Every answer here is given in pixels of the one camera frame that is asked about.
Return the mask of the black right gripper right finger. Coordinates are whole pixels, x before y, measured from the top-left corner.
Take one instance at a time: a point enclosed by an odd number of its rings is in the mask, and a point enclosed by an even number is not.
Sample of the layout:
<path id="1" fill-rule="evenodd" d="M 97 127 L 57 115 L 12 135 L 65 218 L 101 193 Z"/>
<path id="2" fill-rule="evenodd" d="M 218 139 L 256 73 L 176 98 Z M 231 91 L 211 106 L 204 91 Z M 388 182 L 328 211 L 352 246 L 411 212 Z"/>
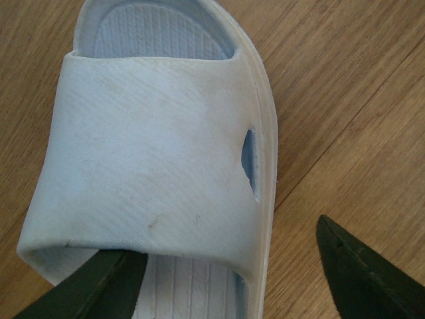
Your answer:
<path id="1" fill-rule="evenodd" d="M 325 215 L 318 219 L 316 238 L 340 317 L 424 317 L 419 282 Z"/>

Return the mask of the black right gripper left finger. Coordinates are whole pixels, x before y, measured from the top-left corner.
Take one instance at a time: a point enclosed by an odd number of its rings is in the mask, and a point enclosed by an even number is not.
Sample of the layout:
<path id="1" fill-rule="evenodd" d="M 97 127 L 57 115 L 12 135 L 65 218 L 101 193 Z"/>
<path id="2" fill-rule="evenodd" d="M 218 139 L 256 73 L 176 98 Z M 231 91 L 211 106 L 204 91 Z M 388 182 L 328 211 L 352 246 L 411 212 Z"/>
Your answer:
<path id="1" fill-rule="evenodd" d="M 148 255 L 100 250 L 15 318 L 131 318 Z"/>

